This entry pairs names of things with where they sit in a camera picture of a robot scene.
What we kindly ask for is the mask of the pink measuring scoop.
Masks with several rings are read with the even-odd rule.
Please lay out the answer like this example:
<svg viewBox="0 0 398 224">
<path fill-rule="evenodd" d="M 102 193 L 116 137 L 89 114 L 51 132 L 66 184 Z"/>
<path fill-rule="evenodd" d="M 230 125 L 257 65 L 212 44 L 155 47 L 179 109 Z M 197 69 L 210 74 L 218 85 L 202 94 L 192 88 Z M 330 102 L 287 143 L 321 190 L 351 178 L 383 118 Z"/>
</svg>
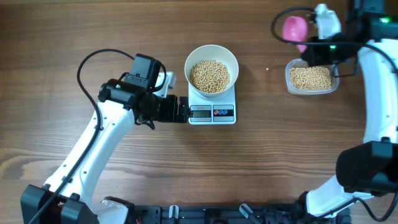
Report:
<svg viewBox="0 0 398 224">
<path fill-rule="evenodd" d="M 289 16 L 285 19 L 282 28 L 282 37 L 294 42 L 305 42 L 308 34 L 306 20 L 299 16 Z"/>
</svg>

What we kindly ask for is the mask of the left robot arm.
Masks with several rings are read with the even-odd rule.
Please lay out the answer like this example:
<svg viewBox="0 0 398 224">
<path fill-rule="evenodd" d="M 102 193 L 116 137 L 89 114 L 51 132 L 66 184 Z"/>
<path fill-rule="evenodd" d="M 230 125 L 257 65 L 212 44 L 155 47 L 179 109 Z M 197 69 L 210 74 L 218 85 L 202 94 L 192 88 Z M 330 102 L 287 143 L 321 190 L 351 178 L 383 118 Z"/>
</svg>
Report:
<svg viewBox="0 0 398 224">
<path fill-rule="evenodd" d="M 153 57 L 137 54 L 130 72 L 110 79 L 89 97 L 95 112 L 62 165 L 43 186 L 21 196 L 24 223 L 141 223 L 133 203 L 106 197 L 92 205 L 99 177 L 120 140 L 134 126 L 186 123 L 188 98 L 170 95 L 174 76 Z"/>
</svg>

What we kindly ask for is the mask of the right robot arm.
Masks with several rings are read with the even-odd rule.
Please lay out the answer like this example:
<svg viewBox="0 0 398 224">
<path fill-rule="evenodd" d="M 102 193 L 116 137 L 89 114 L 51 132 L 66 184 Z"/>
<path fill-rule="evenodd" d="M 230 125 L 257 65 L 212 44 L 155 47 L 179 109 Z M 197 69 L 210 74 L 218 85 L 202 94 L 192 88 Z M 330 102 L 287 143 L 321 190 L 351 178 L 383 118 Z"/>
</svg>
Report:
<svg viewBox="0 0 398 224">
<path fill-rule="evenodd" d="M 350 1 L 347 30 L 325 4 L 311 10 L 318 35 L 302 58 L 310 65 L 336 65 L 350 57 L 360 66 L 366 100 L 363 143 L 343 151 L 335 175 L 305 195 L 305 216 L 335 217 L 369 198 L 397 193 L 397 17 L 382 1 Z"/>
</svg>

